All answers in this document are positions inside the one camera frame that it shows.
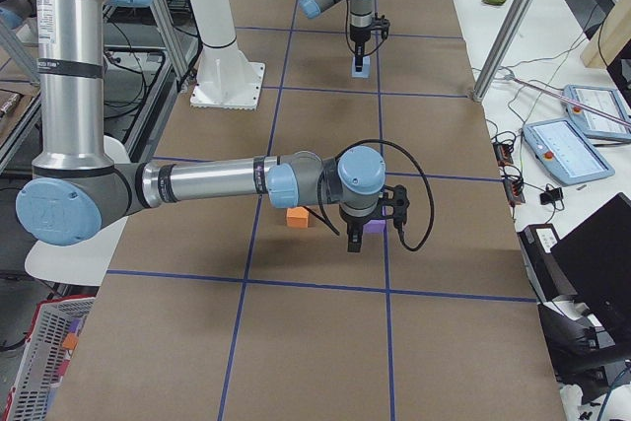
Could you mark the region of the light blue foam block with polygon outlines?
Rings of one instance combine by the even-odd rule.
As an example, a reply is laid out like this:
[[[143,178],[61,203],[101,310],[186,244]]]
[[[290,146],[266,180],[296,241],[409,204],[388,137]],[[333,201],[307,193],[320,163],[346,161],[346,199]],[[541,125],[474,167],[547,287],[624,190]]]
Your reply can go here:
[[[360,62],[360,70],[354,70],[353,62],[354,62],[354,59],[352,60],[352,63],[351,63],[351,77],[368,79],[370,77],[370,72],[371,72],[371,57],[368,56],[368,70],[367,71],[361,71],[362,61]]]

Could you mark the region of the purple foam block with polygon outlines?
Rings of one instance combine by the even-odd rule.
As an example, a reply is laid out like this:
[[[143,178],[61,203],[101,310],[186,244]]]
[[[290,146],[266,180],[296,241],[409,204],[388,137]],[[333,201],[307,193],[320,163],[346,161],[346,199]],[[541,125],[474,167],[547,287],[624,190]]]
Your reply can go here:
[[[383,219],[380,220],[371,220],[364,225],[364,233],[365,234],[382,234],[386,228],[386,221]]]

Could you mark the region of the orange foam block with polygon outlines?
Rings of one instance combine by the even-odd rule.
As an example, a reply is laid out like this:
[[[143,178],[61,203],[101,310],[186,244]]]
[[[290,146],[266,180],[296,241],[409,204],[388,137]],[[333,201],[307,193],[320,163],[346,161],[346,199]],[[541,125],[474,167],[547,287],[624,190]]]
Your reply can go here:
[[[307,229],[310,222],[310,213],[304,207],[294,207],[286,210],[286,225],[294,229]]]

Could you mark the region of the near teach pendant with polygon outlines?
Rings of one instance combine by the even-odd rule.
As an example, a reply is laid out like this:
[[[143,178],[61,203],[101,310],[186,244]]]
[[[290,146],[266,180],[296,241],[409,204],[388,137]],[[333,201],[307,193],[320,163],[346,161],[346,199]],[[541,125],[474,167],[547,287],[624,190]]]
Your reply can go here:
[[[563,185],[586,183],[615,174],[611,164],[567,118],[526,124],[523,134],[537,159]]]

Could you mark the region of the black laptop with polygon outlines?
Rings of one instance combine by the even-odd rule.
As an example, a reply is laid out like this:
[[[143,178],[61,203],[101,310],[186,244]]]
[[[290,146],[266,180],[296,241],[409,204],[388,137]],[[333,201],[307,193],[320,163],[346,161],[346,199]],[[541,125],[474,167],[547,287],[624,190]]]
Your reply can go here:
[[[615,338],[630,337],[630,198],[619,192],[552,247],[577,296]]]

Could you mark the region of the white plastic basket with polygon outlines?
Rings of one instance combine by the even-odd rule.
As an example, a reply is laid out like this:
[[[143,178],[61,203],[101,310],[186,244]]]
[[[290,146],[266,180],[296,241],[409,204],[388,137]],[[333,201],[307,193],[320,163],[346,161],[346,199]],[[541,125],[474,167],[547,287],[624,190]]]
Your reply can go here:
[[[68,368],[74,345],[95,299],[71,296],[37,305],[3,420],[43,420]]]

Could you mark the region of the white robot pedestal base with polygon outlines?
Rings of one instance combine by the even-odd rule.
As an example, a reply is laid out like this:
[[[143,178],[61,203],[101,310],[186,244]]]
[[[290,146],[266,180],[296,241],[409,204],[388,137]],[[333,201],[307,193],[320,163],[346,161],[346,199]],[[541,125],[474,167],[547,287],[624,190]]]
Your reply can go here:
[[[190,0],[202,51],[191,104],[196,107],[255,109],[265,65],[241,52],[229,0]]]

